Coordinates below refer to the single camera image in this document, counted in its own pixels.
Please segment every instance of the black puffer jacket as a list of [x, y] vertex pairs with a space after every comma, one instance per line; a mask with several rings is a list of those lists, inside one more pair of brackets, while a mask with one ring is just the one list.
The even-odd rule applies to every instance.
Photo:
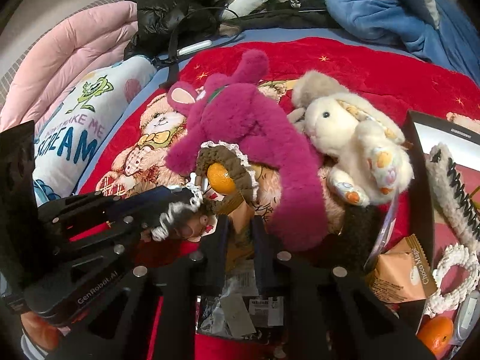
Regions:
[[[190, 12], [224, 7], [227, 0], [131, 0], [137, 3], [138, 32], [125, 48], [124, 58], [141, 54], [153, 58], [168, 49], [170, 35]], [[217, 32], [221, 10], [202, 10], [189, 16], [179, 28], [178, 46], [206, 39]]]

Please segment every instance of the rabbit ear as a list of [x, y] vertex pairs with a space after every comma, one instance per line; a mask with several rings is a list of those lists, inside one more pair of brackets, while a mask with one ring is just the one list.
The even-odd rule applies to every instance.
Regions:
[[256, 85], [267, 73], [267, 54], [260, 50], [248, 50], [243, 53], [241, 61], [231, 77], [231, 82]]
[[292, 91], [292, 104], [296, 108], [308, 107], [319, 97], [333, 95], [334, 93], [348, 93], [349, 90], [330, 76], [312, 70], [298, 79]]
[[188, 116], [197, 95], [197, 91], [190, 84], [177, 82], [170, 88], [166, 100], [175, 111]]

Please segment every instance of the white plush bunny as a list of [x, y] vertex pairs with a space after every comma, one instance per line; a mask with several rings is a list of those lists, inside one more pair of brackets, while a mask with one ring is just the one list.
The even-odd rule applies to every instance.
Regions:
[[310, 71], [293, 88], [292, 103], [298, 109], [289, 115], [290, 121], [318, 151], [337, 159], [327, 181], [343, 200], [378, 205], [389, 202], [396, 189], [408, 187], [413, 170], [401, 146], [405, 136], [367, 100], [335, 79]]

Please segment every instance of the blue plush blanket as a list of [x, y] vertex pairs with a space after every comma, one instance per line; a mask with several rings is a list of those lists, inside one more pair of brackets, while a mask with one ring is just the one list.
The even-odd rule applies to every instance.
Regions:
[[438, 26], [424, 0], [326, 0], [349, 33], [378, 44], [403, 43], [415, 56], [470, 76], [480, 84], [480, 38], [452, 0], [435, 0]]

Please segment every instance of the pink puffer jacket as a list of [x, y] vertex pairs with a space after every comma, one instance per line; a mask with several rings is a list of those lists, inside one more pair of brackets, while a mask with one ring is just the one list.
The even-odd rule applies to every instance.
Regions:
[[90, 8], [62, 21], [18, 69], [0, 112], [0, 131], [33, 119], [38, 133], [85, 74], [123, 60], [136, 32], [137, 6], [130, 1]]

